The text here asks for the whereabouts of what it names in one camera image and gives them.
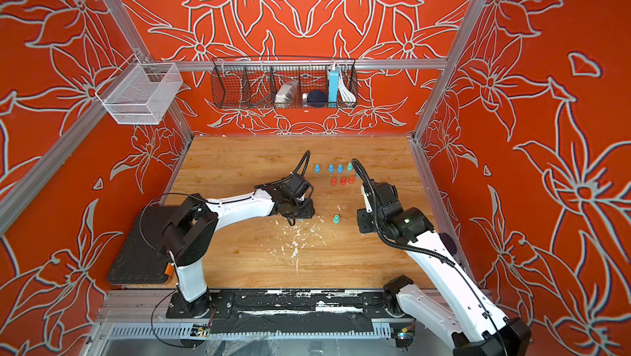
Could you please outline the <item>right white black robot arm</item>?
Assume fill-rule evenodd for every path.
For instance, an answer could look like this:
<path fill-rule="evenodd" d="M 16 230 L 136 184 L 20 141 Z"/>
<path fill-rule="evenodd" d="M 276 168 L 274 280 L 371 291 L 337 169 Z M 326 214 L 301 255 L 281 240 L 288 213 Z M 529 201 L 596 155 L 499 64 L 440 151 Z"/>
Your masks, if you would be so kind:
<path fill-rule="evenodd" d="M 529 326 L 521 318 L 508 318 L 484 295 L 427 216 L 415 207 L 403 208 L 395 186 L 377 183 L 357 159 L 352 165 L 365 202 L 358 210 L 361 233 L 375 233 L 386 246 L 406 252 L 446 303 L 437 303 L 401 275 L 384 286 L 386 310 L 411 316 L 454 355 L 526 354 L 532 339 Z"/>

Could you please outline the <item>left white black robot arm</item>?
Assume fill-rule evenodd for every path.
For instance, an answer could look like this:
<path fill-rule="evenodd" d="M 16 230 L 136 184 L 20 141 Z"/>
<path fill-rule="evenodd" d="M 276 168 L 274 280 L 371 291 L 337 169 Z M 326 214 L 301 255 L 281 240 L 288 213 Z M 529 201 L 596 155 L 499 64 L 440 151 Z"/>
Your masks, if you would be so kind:
<path fill-rule="evenodd" d="M 297 167 L 276 181 L 256 185 L 251 193 L 231 198 L 205 199 L 190 194 L 166 221 L 162 230 L 164 250 L 177 277 L 177 295 L 189 308 L 210 307 L 210 294 L 202 259 L 215 232 L 249 219 L 282 216 L 290 226 L 315 215 L 306 179 L 311 153 L 305 152 Z"/>

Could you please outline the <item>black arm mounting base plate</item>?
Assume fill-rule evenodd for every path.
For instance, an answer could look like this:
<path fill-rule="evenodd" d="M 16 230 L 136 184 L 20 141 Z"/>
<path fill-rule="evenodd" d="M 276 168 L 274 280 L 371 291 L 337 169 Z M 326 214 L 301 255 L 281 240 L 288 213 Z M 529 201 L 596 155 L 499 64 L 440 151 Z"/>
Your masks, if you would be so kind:
<path fill-rule="evenodd" d="M 226 289 L 209 290 L 200 302 L 176 293 L 166 318 L 192 321 L 210 334 L 368 335 L 389 337 L 415 323 L 386 309 L 382 290 Z"/>

